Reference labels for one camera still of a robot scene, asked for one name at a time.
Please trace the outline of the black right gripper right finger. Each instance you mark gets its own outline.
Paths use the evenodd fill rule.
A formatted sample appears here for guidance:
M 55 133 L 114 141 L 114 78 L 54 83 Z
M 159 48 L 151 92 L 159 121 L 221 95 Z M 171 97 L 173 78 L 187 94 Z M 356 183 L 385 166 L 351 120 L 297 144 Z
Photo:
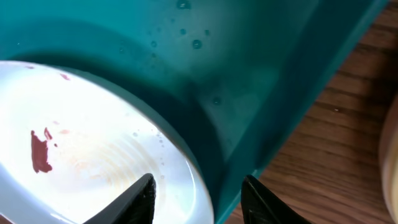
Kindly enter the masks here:
M 254 176 L 245 176 L 241 187 L 245 224 L 310 224 Z

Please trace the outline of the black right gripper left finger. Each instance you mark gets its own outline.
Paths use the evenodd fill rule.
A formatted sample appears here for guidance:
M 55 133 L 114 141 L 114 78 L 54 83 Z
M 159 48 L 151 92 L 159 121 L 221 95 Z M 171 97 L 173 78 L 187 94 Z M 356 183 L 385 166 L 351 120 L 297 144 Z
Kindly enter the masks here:
M 107 207 L 84 224 L 152 224 L 155 212 L 156 182 L 144 174 Z

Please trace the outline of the light blue plate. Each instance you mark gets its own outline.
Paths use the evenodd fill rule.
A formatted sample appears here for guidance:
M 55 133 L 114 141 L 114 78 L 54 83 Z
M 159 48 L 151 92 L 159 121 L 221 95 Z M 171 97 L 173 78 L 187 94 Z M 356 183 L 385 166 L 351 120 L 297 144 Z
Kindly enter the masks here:
M 213 223 L 187 143 L 149 105 L 95 75 L 1 62 L 1 216 L 11 223 Z

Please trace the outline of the yellow-green plate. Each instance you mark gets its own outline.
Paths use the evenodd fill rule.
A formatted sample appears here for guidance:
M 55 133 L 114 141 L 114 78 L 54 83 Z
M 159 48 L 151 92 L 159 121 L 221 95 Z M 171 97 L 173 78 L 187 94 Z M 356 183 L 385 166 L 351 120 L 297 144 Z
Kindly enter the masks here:
M 379 166 L 384 201 L 397 223 L 397 94 L 387 113 L 379 142 Z

